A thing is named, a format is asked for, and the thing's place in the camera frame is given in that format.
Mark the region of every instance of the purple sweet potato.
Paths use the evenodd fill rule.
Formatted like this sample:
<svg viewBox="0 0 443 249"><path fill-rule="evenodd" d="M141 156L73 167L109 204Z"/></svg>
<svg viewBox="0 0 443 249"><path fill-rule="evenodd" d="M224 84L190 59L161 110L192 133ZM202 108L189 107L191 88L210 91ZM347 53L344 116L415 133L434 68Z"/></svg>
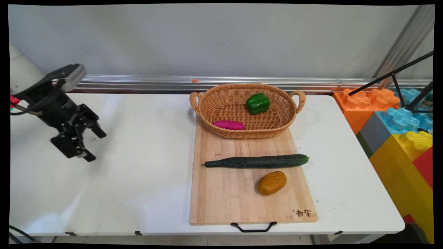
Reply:
<svg viewBox="0 0 443 249"><path fill-rule="evenodd" d="M225 128L228 130L244 130L245 126L237 121L230 121L230 120L220 120L212 123L215 126L218 126L220 128Z"/></svg>

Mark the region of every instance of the yellow potato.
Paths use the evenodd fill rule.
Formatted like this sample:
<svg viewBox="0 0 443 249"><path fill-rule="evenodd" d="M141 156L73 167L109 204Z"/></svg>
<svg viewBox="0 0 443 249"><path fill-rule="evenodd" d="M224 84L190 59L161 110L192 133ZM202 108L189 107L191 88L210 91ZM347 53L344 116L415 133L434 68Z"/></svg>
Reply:
<svg viewBox="0 0 443 249"><path fill-rule="evenodd" d="M286 185L286 176L281 171L275 171L263 176L258 182L258 191L264 195L272 195Z"/></svg>

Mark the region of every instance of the white table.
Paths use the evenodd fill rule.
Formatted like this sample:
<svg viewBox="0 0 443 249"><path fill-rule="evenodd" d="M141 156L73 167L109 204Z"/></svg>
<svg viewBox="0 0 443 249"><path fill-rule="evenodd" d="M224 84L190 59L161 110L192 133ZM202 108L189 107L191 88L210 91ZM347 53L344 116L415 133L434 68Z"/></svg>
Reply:
<svg viewBox="0 0 443 249"><path fill-rule="evenodd" d="M88 105L108 134L98 139L85 131L97 159L67 159L49 141L54 128L33 115L11 116L9 224L34 236L241 234L229 225L189 224L196 124L189 95L69 96ZM310 157L303 170L319 219L278 224L266 234L343 231L365 234L353 242L370 242L404 229L332 97L308 95L290 130L299 152Z"/></svg>

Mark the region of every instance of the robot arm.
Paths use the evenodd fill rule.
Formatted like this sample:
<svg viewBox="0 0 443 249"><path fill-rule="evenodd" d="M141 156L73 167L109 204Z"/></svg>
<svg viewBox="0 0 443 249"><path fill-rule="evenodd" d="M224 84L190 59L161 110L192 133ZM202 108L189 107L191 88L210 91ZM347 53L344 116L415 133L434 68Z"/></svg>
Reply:
<svg viewBox="0 0 443 249"><path fill-rule="evenodd" d="M38 118L59 132L51 138L52 144L67 158L77 156L88 162L95 160L95 156L85 148L82 134L86 128L90 128L99 138L105 137L106 133L100 128L98 116L91 109L85 104L76 105L65 93L73 90L86 76L85 67L70 64L44 74L11 42L9 64L11 95L29 104L26 111L11 115L41 112Z"/></svg>

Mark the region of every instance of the cable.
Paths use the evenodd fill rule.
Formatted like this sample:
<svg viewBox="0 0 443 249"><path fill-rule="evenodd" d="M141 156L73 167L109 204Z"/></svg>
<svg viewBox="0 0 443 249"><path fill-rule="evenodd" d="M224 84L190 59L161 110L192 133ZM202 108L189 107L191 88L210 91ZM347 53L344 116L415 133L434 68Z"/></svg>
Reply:
<svg viewBox="0 0 443 249"><path fill-rule="evenodd" d="M15 107L15 108L17 108L18 110L20 110L20 111L26 111L27 109L26 108L24 108L23 106L21 106L21 105L19 105L19 104L14 104L12 101L11 101L11 104ZM41 115L43 115L43 112L33 112L33 111L30 111L30 112L28 112L29 114L32 114L32 115L35 115L35 116L41 116Z"/></svg>
<svg viewBox="0 0 443 249"><path fill-rule="evenodd" d="M52 94L56 93L56 91L52 91L50 94L48 94L46 97L44 97L42 100L40 100L39 102L37 102L37 104L31 106L30 108L26 109L26 111L22 111L22 112L18 112L18 113L11 113L12 116L18 116L18 115L22 115L25 113L28 113L30 111L35 111L39 105L41 105L44 101L46 101Z"/></svg>
<svg viewBox="0 0 443 249"><path fill-rule="evenodd" d="M23 231L20 230L20 229L14 227L14 226L11 226L11 225L9 225L9 228L12 229L12 230L15 230L15 231L17 231L17 232L19 232L19 233L21 233L21 234L24 235L26 238L28 238L30 241L32 241L32 242L35 241L35 239L34 239L33 237L31 237L29 234L23 232Z"/></svg>
<svg viewBox="0 0 443 249"><path fill-rule="evenodd" d="M23 244L18 238L16 238L14 235L12 235L11 232L9 232L9 237L16 243L16 244Z"/></svg>

